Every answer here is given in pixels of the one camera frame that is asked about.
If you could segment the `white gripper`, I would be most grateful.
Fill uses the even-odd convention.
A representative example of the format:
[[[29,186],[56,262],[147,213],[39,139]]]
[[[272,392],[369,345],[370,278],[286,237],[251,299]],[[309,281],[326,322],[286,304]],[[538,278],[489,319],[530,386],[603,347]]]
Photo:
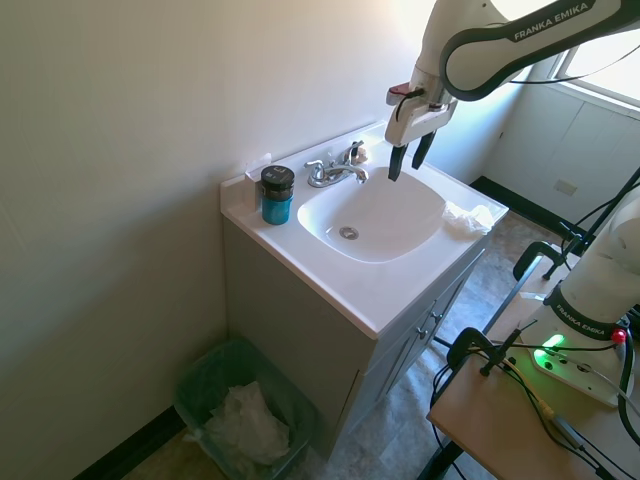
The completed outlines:
[[[399,100],[387,124],[385,140],[393,145],[388,169],[388,178],[396,181],[402,171],[407,145],[420,139],[412,157],[412,168],[418,170],[426,158],[435,138],[435,131],[449,123],[457,101],[440,106],[425,101],[423,95],[408,93]]]

